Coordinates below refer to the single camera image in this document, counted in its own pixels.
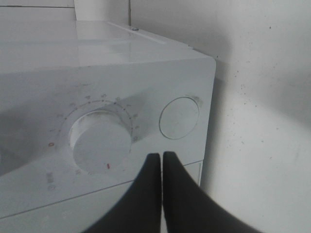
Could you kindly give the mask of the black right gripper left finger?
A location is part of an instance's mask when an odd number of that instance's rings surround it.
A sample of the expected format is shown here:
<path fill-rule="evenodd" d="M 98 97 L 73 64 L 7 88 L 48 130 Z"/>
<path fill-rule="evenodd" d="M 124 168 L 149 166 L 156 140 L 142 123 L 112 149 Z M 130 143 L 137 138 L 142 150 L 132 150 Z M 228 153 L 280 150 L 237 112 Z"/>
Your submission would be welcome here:
<path fill-rule="evenodd" d="M 159 233 L 162 183 L 158 153 L 147 155 L 135 180 L 122 198 L 86 233 Z"/>

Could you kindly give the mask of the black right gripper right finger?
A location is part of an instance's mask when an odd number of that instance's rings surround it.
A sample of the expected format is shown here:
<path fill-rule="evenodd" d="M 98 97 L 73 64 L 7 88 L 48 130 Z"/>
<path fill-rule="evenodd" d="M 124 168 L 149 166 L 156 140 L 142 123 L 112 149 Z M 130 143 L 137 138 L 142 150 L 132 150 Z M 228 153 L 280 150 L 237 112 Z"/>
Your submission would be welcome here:
<path fill-rule="evenodd" d="M 173 151 L 163 153 L 163 207 L 169 233 L 258 233 L 214 202 Z"/>

